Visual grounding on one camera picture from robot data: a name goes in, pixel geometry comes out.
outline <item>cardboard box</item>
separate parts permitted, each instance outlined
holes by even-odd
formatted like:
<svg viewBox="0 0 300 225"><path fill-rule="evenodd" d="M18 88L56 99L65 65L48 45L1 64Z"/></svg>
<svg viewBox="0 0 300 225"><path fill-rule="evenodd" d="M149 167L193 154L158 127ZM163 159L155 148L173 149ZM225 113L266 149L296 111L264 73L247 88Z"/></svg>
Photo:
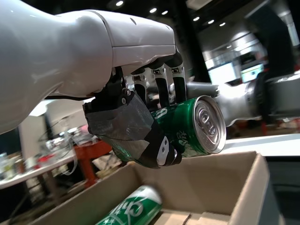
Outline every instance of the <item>cardboard box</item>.
<svg viewBox="0 0 300 225"><path fill-rule="evenodd" d="M161 194L164 209L219 218L199 225L284 225L269 179L264 157L255 152L185 158L159 170L127 165L33 224L94 225L147 184Z"/></svg>

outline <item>duct tape wrap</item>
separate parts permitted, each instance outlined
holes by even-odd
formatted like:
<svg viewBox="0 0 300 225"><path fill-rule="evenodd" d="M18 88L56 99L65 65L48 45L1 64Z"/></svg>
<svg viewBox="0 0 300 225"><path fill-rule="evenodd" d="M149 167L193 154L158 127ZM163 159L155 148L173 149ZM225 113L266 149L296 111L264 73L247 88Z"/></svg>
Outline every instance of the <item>duct tape wrap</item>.
<svg viewBox="0 0 300 225"><path fill-rule="evenodd" d="M154 119L137 95L128 105L85 116L89 132L109 143L116 155L121 154L127 161L139 159L149 145L144 139L151 131Z"/></svg>

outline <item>table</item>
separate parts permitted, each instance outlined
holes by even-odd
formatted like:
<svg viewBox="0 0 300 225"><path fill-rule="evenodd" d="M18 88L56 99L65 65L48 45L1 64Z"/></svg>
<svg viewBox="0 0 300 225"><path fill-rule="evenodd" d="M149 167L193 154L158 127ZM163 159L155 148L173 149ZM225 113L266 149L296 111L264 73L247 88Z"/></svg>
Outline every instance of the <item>table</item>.
<svg viewBox="0 0 300 225"><path fill-rule="evenodd" d="M45 165L39 169L28 171L24 174L18 174L10 180L0 180L0 190L11 187L15 184L21 183L23 181L29 180L30 178L37 177L43 173L51 172L51 170L58 168L64 164L70 163L74 160L74 153L70 151L65 157L61 158L57 162L51 165Z"/></svg>
<svg viewBox="0 0 300 225"><path fill-rule="evenodd" d="M256 151L265 157L300 156L300 134L227 140L220 154Z"/></svg>

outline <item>green can in box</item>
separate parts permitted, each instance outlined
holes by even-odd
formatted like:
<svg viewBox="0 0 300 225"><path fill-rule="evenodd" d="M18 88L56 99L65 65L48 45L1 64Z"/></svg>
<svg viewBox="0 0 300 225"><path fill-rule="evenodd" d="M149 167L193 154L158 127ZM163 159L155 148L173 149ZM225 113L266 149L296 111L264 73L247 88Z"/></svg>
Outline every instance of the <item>green can in box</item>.
<svg viewBox="0 0 300 225"><path fill-rule="evenodd" d="M193 98L151 114L183 157L219 153L225 146L224 117L209 96Z"/></svg>
<svg viewBox="0 0 300 225"><path fill-rule="evenodd" d="M162 201L156 190L143 185L96 225L147 225L161 208Z"/></svg>

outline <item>red object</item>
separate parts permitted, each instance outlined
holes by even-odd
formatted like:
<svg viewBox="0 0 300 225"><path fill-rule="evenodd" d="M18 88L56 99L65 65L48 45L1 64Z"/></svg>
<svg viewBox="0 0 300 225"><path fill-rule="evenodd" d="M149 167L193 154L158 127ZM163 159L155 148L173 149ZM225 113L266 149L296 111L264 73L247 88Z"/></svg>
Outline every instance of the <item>red object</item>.
<svg viewBox="0 0 300 225"><path fill-rule="evenodd" d="M80 167L86 178L86 188L96 184L98 180L97 176L94 174L93 168L90 164L90 160L103 156L111 150L111 146L103 141L99 141L96 144L87 144L75 147L75 152Z"/></svg>
<svg viewBox="0 0 300 225"><path fill-rule="evenodd" d="M300 119L296 119L296 123L297 123L298 132L300 132Z"/></svg>
<svg viewBox="0 0 300 225"><path fill-rule="evenodd" d="M262 122L262 124L261 124L261 129L262 129L262 134L264 135L264 136L266 136L267 135L267 124L265 123L265 122Z"/></svg>

